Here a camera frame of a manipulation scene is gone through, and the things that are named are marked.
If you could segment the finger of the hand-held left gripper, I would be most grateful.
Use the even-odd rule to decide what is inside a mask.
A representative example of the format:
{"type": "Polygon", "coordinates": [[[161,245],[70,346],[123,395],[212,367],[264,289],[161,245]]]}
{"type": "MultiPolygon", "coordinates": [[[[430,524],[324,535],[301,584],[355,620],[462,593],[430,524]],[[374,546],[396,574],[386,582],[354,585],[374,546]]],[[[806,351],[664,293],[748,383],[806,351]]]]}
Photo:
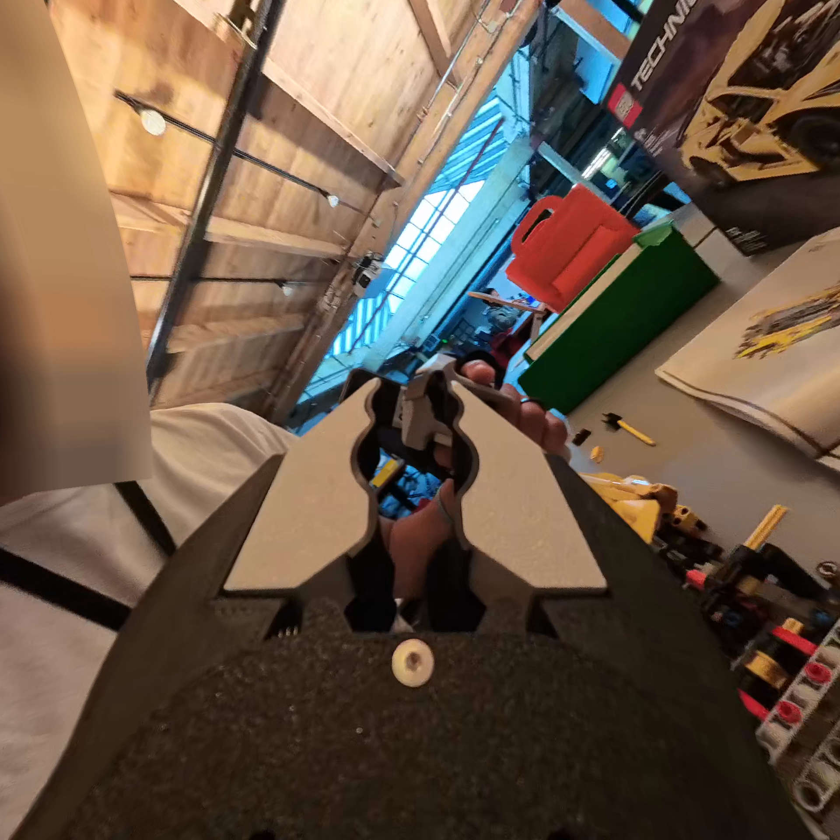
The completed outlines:
{"type": "Polygon", "coordinates": [[[405,446],[424,451],[452,445],[452,431],[445,422],[445,398],[441,377],[415,377],[401,387],[401,437],[405,446]]]}

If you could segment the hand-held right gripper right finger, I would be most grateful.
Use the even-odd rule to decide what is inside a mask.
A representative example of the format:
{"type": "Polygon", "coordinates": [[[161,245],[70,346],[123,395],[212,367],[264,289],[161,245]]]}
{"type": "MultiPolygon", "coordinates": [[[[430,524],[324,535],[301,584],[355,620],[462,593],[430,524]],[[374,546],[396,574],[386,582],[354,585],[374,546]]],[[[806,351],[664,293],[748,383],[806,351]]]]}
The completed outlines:
{"type": "Polygon", "coordinates": [[[469,587],[485,606],[524,608],[548,596],[601,595],[606,578],[540,446],[464,381],[448,390],[454,443],[469,451],[458,535],[471,550],[469,587]]]}

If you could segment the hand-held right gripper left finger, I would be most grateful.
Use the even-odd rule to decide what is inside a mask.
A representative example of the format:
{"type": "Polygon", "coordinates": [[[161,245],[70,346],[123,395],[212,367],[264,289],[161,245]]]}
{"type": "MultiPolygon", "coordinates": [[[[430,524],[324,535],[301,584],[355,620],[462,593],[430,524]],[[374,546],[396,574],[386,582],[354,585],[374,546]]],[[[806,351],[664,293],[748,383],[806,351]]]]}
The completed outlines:
{"type": "Polygon", "coordinates": [[[362,384],[287,451],[224,583],[236,595],[355,597],[348,560],[375,530],[359,450],[380,380],[362,384]]]}

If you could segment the yellow toy brick car model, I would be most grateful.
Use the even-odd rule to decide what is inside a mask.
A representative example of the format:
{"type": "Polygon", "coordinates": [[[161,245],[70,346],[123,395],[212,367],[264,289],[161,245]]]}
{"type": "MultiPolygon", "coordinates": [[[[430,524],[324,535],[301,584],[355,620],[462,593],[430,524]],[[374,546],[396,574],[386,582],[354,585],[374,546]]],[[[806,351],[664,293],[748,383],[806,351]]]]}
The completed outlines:
{"type": "Polygon", "coordinates": [[[795,810],[814,838],[838,838],[838,564],[821,562],[813,576],[772,544],[783,506],[724,553],[674,488],[640,476],[582,478],[699,607],[795,810]]]}

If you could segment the person's left forearm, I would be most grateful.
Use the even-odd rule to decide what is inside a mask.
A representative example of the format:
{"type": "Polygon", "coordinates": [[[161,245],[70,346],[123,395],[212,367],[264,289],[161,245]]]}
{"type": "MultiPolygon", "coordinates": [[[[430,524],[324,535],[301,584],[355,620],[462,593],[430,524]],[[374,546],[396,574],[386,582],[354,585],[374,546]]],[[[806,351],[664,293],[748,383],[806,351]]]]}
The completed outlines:
{"type": "MultiPolygon", "coordinates": [[[[455,491],[452,479],[443,484],[451,485],[455,491]]],[[[394,597],[417,599],[424,592],[431,560],[455,536],[455,528],[450,528],[439,515],[434,498],[407,517],[382,523],[385,545],[394,565],[394,597]]]]}

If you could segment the person's left hand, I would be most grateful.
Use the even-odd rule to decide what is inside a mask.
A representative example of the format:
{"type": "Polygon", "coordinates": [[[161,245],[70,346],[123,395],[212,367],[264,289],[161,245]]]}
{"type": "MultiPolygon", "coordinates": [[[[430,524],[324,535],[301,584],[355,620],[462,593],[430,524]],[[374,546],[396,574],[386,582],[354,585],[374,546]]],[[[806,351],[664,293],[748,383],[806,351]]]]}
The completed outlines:
{"type": "Polygon", "coordinates": [[[496,407],[497,413],[545,453],[570,461],[570,430],[562,416],[546,410],[510,384],[497,385],[496,371],[483,360],[469,361],[459,372],[466,379],[499,393],[501,402],[496,407]]]}

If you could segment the wooden document stand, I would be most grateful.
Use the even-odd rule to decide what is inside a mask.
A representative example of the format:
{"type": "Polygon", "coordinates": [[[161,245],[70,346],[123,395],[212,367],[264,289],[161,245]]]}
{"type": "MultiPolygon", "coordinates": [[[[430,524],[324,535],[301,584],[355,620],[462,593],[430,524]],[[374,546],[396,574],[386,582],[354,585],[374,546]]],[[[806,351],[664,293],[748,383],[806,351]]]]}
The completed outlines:
{"type": "Polygon", "coordinates": [[[492,287],[484,291],[471,290],[468,296],[481,301],[485,307],[486,326],[476,328],[475,344],[490,344],[492,340],[506,338],[516,332],[522,318],[539,320],[548,312],[544,304],[530,301],[528,296],[520,295],[508,300],[492,287]]]}

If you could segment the white paper stack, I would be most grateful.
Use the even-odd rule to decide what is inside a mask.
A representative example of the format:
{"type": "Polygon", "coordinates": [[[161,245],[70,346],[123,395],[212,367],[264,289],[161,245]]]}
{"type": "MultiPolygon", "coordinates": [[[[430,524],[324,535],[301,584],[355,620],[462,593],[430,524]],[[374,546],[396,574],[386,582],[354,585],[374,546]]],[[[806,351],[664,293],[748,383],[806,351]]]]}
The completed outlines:
{"type": "Polygon", "coordinates": [[[634,261],[643,253],[643,247],[633,243],[622,255],[604,268],[603,272],[594,278],[581,294],[572,301],[569,307],[558,315],[541,331],[538,338],[530,343],[523,353],[523,358],[532,364],[546,351],[562,332],[566,330],[588,307],[609,288],[624,271],[631,267],[634,261]]]}

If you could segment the green storage bin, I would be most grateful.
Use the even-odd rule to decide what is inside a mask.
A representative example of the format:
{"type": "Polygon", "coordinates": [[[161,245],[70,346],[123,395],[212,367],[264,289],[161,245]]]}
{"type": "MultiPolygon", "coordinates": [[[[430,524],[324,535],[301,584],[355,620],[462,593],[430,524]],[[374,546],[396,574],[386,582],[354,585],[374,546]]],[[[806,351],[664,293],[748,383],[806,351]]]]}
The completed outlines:
{"type": "Polygon", "coordinates": [[[715,289],[718,275],[673,223],[651,227],[633,243],[643,253],[514,376],[519,391],[569,415],[624,365],[715,289]]]}

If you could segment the orange felt bag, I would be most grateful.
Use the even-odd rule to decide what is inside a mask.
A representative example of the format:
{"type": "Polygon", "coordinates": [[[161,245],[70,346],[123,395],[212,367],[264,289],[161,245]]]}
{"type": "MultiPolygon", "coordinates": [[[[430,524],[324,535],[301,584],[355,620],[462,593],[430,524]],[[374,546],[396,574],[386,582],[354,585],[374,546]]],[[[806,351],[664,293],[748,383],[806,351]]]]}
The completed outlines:
{"type": "Polygon", "coordinates": [[[538,200],[511,237],[507,278],[562,312],[641,230],[583,184],[538,200]]]}

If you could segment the black metal pipe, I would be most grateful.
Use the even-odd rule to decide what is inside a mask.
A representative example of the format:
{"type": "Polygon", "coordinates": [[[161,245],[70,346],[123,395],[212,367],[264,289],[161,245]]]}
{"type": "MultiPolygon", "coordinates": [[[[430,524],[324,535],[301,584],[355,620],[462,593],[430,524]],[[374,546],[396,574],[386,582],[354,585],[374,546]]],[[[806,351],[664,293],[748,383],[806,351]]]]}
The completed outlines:
{"type": "Polygon", "coordinates": [[[196,280],[207,262],[208,226],[222,192],[245,117],[256,99],[259,79],[286,5],[285,1],[259,3],[251,36],[254,46],[244,47],[238,62],[203,179],[185,226],[173,274],[150,336],[145,374],[151,403],[171,366],[168,348],[174,328],[185,313],[196,280]]]}

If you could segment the open instruction booklet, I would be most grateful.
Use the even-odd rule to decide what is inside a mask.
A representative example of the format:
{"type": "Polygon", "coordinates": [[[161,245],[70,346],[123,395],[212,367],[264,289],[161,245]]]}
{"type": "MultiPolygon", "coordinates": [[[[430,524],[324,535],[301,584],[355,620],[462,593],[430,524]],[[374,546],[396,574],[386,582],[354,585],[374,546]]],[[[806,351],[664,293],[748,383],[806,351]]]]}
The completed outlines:
{"type": "Polygon", "coordinates": [[[838,471],[838,227],[806,241],[655,374],[838,471]]]}

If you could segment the toy car set box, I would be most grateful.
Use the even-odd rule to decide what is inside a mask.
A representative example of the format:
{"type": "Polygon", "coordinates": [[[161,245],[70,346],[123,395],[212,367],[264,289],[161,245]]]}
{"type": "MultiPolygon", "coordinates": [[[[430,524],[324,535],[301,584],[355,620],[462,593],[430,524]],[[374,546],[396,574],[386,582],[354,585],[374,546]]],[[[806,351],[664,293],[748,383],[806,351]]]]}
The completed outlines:
{"type": "Polygon", "coordinates": [[[838,226],[838,1],[653,2],[606,106],[743,255],[838,226]]]}

